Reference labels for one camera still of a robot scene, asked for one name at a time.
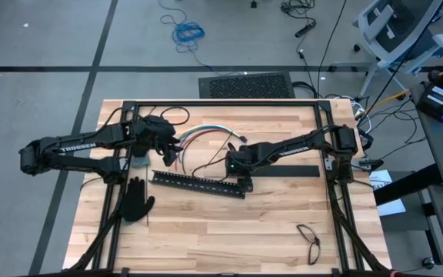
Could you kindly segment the black aluminium table frame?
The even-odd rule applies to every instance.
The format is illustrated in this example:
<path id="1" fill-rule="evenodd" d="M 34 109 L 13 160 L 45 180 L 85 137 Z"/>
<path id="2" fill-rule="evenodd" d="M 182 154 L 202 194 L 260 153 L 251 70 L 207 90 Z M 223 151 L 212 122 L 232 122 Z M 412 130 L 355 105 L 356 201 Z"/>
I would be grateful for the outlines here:
<path id="1" fill-rule="evenodd" d="M 278 142 L 303 135 L 321 126 L 317 123 L 317 100 L 104 100 L 97 128 L 113 109 L 136 104 L 135 110 L 159 115 L 170 106 L 184 106 L 190 119 L 176 126 L 182 134 L 199 125 L 222 125 L 245 136 L 248 143 Z M 327 123 L 325 110 L 320 116 Z M 209 132 L 191 140 L 185 154 L 185 170 L 207 163 L 228 134 Z M 162 158 L 150 152 L 153 170 L 179 172 L 164 167 Z M 326 274 L 343 269 L 341 261 L 356 269 L 351 240 L 338 233 L 331 215 L 325 188 L 325 167 L 321 154 L 304 152 L 281 159 L 276 165 L 317 165 L 320 176 L 313 178 L 253 178 L 254 191 L 245 200 L 225 198 L 148 184 L 148 194 L 156 198 L 146 219 L 134 223 L 117 222 L 106 236 L 98 265 L 115 273 L 129 268 L 134 273 L 221 273 L 226 274 Z M 88 183 L 81 190 L 78 208 L 63 268 L 74 265 L 98 232 L 102 215 L 112 211 L 119 187 L 102 181 Z M 348 185 L 357 233 L 382 265 L 391 268 L 385 236 L 371 188 L 360 183 Z M 309 244 L 295 226 L 313 228 L 321 240 L 321 257 L 315 265 L 307 263 Z"/>

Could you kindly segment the black clamp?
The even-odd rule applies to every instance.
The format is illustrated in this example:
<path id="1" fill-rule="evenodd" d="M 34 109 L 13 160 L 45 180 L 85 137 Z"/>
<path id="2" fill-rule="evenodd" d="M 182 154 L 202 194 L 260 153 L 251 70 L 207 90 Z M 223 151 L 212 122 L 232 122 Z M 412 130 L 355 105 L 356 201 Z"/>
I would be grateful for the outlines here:
<path id="1" fill-rule="evenodd" d="M 363 158 L 358 161 L 358 168 L 365 172 L 373 172 L 384 164 L 382 159 Z"/>

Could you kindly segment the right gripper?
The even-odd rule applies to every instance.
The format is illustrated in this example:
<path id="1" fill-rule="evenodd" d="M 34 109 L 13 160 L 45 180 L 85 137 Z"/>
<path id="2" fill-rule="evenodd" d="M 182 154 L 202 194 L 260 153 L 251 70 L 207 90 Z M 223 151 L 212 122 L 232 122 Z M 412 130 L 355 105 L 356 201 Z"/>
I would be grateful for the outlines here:
<path id="1" fill-rule="evenodd" d="M 253 192 L 253 181 L 251 178 L 251 167 L 244 152 L 228 151 L 225 155 L 225 172 L 228 176 L 226 181 L 236 183 L 243 192 Z"/>

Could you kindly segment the black perforated computer case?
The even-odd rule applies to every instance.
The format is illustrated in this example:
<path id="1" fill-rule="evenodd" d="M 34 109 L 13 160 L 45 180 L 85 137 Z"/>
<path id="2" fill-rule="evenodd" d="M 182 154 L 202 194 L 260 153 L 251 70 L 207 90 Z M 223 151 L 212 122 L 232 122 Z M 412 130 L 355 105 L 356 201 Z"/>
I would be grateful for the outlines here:
<path id="1" fill-rule="evenodd" d="M 200 78 L 198 90 L 199 98 L 295 98 L 287 72 Z"/>

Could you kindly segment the black desk crossbar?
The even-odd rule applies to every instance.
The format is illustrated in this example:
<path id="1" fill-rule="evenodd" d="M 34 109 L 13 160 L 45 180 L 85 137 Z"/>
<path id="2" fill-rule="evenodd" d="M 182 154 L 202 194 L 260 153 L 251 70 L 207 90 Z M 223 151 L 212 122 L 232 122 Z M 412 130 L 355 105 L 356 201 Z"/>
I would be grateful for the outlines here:
<path id="1" fill-rule="evenodd" d="M 403 196 L 419 192 L 430 185 L 443 185 L 441 173 L 436 164 L 429 165 L 375 190 L 375 202 L 377 205 L 383 205 Z"/>

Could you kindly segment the black slotted cable duct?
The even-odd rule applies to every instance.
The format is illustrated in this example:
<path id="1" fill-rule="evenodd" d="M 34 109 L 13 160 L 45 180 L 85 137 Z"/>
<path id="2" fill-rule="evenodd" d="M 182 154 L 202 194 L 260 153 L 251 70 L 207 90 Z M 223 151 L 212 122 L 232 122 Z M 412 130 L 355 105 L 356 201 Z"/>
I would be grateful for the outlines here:
<path id="1" fill-rule="evenodd" d="M 153 172 L 154 175 L 150 180 L 150 183 L 153 185 L 161 185 L 210 195 L 219 195 L 234 199 L 245 199 L 245 192 L 239 189 L 236 184 L 230 182 L 155 170 Z"/>

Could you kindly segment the black device blue light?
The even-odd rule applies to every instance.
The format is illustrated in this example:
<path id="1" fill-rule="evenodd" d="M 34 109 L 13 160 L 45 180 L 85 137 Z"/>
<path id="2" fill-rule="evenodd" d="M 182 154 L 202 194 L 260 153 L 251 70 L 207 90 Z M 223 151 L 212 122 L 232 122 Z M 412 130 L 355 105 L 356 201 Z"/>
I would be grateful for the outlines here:
<path id="1" fill-rule="evenodd" d="M 430 82 L 422 82 L 423 92 L 416 102 L 416 109 L 438 122 L 443 122 L 443 88 Z"/>

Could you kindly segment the grey mesh office chair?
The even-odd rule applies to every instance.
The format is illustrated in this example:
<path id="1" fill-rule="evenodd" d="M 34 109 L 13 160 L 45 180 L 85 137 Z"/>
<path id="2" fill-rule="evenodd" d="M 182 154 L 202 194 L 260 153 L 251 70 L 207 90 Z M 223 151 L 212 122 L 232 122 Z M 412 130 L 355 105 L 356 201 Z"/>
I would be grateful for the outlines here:
<path id="1" fill-rule="evenodd" d="M 361 36 L 354 50 L 364 49 L 372 59 L 331 66 L 365 69 L 359 98 L 364 97 L 377 72 L 415 75 L 429 58 L 443 56 L 443 34 L 428 30 L 442 13 L 443 0 L 373 0 L 353 22 Z"/>

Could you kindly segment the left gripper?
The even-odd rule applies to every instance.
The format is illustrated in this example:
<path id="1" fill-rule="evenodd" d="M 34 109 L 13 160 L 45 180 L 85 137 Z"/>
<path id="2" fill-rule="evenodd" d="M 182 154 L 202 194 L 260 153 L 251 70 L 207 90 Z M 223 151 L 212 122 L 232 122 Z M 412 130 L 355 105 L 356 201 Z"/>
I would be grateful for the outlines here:
<path id="1" fill-rule="evenodd" d="M 171 166 L 178 157 L 178 144 L 181 142 L 175 137 L 173 124 L 157 115 L 145 116 L 142 121 L 154 132 L 153 149 L 156 152 L 164 152 L 162 160 L 165 166 Z"/>

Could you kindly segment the black duct cover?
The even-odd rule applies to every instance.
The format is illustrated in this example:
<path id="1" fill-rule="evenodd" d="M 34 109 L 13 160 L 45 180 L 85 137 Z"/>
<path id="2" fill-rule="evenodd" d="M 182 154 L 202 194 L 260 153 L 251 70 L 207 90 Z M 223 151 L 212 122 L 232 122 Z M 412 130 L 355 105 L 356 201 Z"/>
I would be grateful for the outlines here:
<path id="1" fill-rule="evenodd" d="M 254 177 L 319 177 L 317 165 L 270 165 L 251 174 Z"/>

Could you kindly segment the black-framed eyeglasses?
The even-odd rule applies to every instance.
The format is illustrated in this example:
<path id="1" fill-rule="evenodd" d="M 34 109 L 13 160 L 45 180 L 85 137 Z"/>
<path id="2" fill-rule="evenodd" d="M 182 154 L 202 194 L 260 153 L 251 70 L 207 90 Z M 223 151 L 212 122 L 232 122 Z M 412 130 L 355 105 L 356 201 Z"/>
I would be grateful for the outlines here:
<path id="1" fill-rule="evenodd" d="M 321 240 L 313 228 L 305 224 L 297 224 L 296 229 L 302 238 L 309 244 L 308 264 L 315 265 L 321 257 Z"/>

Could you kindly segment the white paper sheet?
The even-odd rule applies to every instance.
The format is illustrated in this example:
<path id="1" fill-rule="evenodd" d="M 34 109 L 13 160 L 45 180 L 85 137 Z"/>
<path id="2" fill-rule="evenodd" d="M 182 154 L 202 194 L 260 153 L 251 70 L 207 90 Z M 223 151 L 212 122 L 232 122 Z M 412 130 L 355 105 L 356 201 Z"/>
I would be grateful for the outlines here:
<path id="1" fill-rule="evenodd" d="M 392 183 L 388 170 L 373 171 L 369 175 L 369 179 L 375 191 Z M 406 212 L 405 206 L 400 199 L 396 199 L 382 205 L 377 205 L 377 209 L 380 217 Z"/>

